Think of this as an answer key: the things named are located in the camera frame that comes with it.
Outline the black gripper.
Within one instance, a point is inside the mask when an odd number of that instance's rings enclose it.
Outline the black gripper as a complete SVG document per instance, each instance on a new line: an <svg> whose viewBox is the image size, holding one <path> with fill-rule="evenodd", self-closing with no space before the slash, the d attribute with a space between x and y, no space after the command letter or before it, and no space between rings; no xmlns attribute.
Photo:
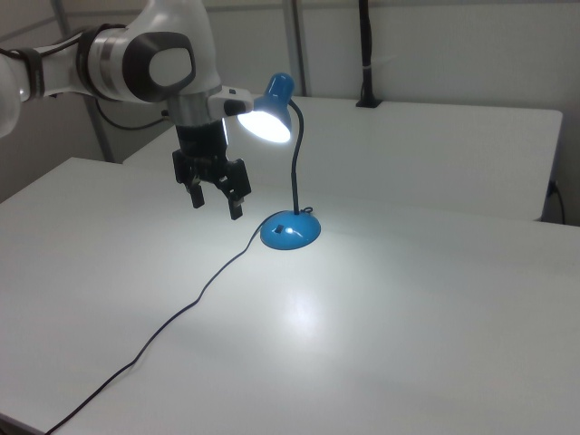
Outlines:
<svg viewBox="0 0 580 435"><path fill-rule="evenodd" d="M243 216L242 204L251 193L242 159L227 159L227 138L222 121L197 127L177 126L179 149L172 153L176 181L183 184L193 208L204 206L201 181L215 185L227 198L232 220Z"/></svg>

